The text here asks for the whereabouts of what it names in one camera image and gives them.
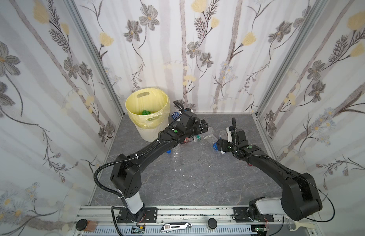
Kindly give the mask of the blue label bottle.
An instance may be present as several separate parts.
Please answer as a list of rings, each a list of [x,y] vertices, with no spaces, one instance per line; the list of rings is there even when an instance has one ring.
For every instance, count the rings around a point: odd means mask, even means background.
[[[213,148],[215,151],[220,152],[221,154],[224,154],[225,151],[222,150],[223,148],[223,142],[221,140],[218,140],[216,143],[213,144]]]

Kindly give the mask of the green soda bottle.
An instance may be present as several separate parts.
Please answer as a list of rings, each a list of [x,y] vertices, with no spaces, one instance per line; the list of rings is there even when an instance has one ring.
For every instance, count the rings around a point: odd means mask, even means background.
[[[141,112],[141,114],[140,115],[142,115],[142,116],[146,116],[146,115],[150,115],[150,114],[152,114],[153,112],[151,112],[151,111],[148,111],[148,110],[143,110],[142,112]]]

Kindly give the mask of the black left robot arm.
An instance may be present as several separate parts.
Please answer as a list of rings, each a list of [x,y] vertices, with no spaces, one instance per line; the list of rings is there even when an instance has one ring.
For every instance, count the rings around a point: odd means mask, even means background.
[[[141,174],[162,154],[183,144],[186,138],[206,133],[209,125],[201,120],[189,108],[184,108],[179,102],[174,104],[180,109],[180,114],[168,126],[158,133],[157,138],[143,149],[125,156],[117,156],[115,161],[99,167],[93,179],[97,187],[118,196],[127,209],[127,219],[140,222],[145,215],[145,205],[139,195],[142,186]],[[105,168],[113,167],[110,181],[115,189],[110,189],[100,183],[98,174]]]

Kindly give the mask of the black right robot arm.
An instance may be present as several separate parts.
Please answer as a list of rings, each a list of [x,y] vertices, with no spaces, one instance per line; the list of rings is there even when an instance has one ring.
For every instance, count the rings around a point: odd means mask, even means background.
[[[235,118],[232,118],[232,125],[227,130],[228,139],[219,140],[218,149],[230,152],[236,159],[257,167],[282,189],[281,197],[260,197],[250,201],[250,219],[260,220],[263,215],[277,214],[299,221],[322,210],[319,190],[310,174],[294,171],[269,157],[258,146],[250,145],[245,132],[237,128]]]

